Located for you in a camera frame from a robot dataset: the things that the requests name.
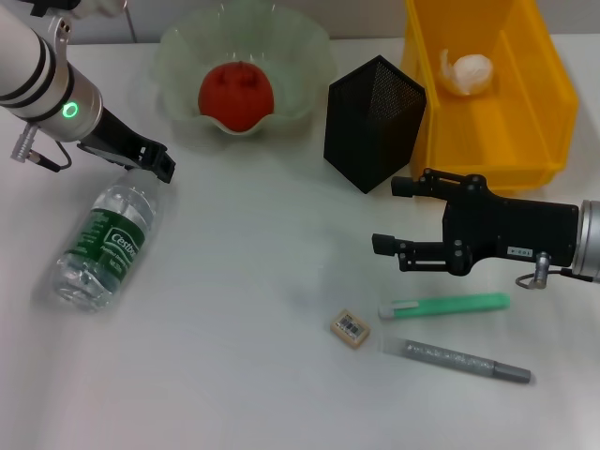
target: yellow storage bin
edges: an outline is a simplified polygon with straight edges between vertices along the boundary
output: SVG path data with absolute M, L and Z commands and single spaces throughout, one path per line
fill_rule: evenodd
M 492 190 L 539 188 L 566 164 L 578 99 L 534 0 L 407 0 L 401 69 L 425 86 L 427 107 L 412 153 L 426 167 L 481 173 Z M 449 61 L 481 53 L 494 82 L 481 96 L 441 85 Z

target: eraser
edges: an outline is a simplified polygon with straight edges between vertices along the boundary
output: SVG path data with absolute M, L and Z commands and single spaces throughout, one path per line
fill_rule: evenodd
M 331 322 L 331 331 L 353 349 L 357 349 L 365 341 L 371 329 L 361 319 L 344 309 Z

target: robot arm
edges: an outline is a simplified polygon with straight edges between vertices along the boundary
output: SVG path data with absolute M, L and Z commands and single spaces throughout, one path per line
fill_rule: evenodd
M 485 258 L 535 263 L 517 284 L 544 289 L 548 274 L 600 281 L 600 202 L 571 204 L 499 197 L 482 175 L 460 176 L 426 169 L 418 181 L 395 177 L 392 193 L 446 201 L 442 242 L 417 243 L 373 234 L 373 250 L 398 255 L 400 270 L 466 276 Z M 550 271 L 556 265 L 562 269 Z M 523 279 L 532 278 L 524 285 Z
M 27 1 L 39 12 L 70 4 L 73 15 L 112 14 L 126 4 L 124 0 Z M 171 181 L 175 163 L 167 148 L 133 132 L 112 115 L 104 108 L 98 89 L 68 62 L 72 32 L 68 16 L 54 18 L 48 42 L 0 6 L 0 29 L 7 43 L 0 46 L 0 106 L 27 123 L 14 159 L 30 160 L 55 172 L 61 169 L 32 150 L 36 132 L 41 130 L 58 143 L 79 142 L 86 152 L 126 168 L 152 171 L 165 183 Z

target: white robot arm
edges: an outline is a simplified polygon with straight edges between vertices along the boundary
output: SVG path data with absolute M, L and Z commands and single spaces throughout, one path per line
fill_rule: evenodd
M 72 32 L 70 17 L 94 12 L 117 15 L 125 0 L 25 0 L 33 4 L 32 14 L 64 7 L 56 16 L 47 37 L 0 6 L 0 29 L 5 44 L 0 46 L 0 106 L 26 122 L 13 152 L 13 159 L 30 160 L 58 172 L 61 167 L 32 150 L 38 130 L 58 143 L 79 142 L 78 146 L 127 168 L 140 167 L 169 183 L 174 162 L 167 148 L 134 133 L 104 108 L 102 95 L 67 60 Z

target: green indicator light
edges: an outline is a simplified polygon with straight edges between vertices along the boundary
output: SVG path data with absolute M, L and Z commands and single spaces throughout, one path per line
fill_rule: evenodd
M 63 106 L 63 115 L 67 119 L 72 119 L 79 112 L 79 106 L 74 101 L 71 101 Z

